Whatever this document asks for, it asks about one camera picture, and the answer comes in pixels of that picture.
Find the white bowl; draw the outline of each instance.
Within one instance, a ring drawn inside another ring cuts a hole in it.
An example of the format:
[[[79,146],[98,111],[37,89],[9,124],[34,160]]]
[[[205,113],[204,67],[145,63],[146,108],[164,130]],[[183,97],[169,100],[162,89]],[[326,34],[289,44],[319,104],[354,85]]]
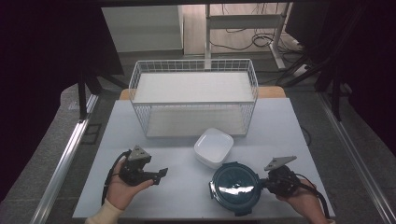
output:
[[[230,154],[233,138],[218,129],[207,129],[195,143],[195,157],[198,161],[218,169]]]

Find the white wire basket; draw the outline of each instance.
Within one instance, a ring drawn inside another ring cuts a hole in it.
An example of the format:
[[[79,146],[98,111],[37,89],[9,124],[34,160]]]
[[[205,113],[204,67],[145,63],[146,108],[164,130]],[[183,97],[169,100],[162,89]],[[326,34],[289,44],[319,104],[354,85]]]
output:
[[[249,59],[139,61],[129,95],[146,137],[245,136],[258,85]]]

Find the black curtain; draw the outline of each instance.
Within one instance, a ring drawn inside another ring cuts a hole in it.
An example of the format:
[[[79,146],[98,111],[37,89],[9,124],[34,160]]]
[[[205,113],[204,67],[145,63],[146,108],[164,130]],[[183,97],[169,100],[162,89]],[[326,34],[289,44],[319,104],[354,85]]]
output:
[[[346,44],[340,72],[349,102],[396,156],[396,6],[372,1]]]
[[[99,7],[8,1],[0,6],[0,30],[3,200],[50,126],[62,91],[81,72],[123,72]]]

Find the white table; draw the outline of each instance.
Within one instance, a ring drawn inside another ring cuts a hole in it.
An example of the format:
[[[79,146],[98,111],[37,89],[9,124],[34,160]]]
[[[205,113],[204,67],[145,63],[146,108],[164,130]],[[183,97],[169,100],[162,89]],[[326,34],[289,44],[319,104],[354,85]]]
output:
[[[135,145],[152,156],[145,171],[158,172],[166,167],[169,171],[159,186],[152,186],[136,195],[121,217],[142,220],[299,217],[288,204],[278,201],[267,189],[262,191],[253,212],[244,217],[235,217],[233,212],[212,200],[208,182],[216,170],[194,158],[193,146],[197,140],[198,137],[147,139],[131,103],[117,101],[73,217],[85,218],[98,211],[108,169],[121,152]],[[289,168],[317,185],[333,217],[334,212],[288,98],[257,101],[248,134],[234,139],[227,162],[238,161],[260,178],[265,178],[267,173],[263,167],[273,157],[292,155],[297,156],[297,160],[289,163]]]

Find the floor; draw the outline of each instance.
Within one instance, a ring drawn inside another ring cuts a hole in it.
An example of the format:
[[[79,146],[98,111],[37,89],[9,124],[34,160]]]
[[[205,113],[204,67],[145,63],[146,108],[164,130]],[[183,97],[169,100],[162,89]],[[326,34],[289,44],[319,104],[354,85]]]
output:
[[[272,55],[263,52],[215,52],[214,58],[250,58],[254,63],[259,83],[262,86],[274,85],[283,73],[278,72]],[[295,61],[298,54],[288,55],[288,61]],[[126,76],[116,78],[129,82],[130,74],[136,60],[143,59],[192,59],[202,58],[198,51],[189,55],[125,55],[120,56]],[[356,168],[350,162],[346,149],[329,121],[313,88],[316,77],[311,77],[298,85],[286,88],[297,119],[307,130],[303,132],[318,172],[330,197],[337,223],[383,223],[370,195],[363,186]],[[93,114],[89,129],[97,134],[86,132],[76,152],[73,163],[53,205],[46,223],[83,223],[83,220],[71,218],[114,101],[118,99],[121,88],[100,79],[104,89],[99,96],[100,110]],[[65,90],[61,98],[58,114],[37,151],[21,174],[7,198],[0,204],[1,223],[28,223],[46,190],[53,171],[67,145],[69,137],[78,121],[78,90],[73,86]],[[388,198],[390,206],[396,208],[396,177],[390,171],[396,170],[396,158],[381,142],[370,127],[356,114],[349,105],[347,96],[341,98],[342,122],[361,154],[377,184]],[[265,220],[262,223],[306,223],[303,219]]]

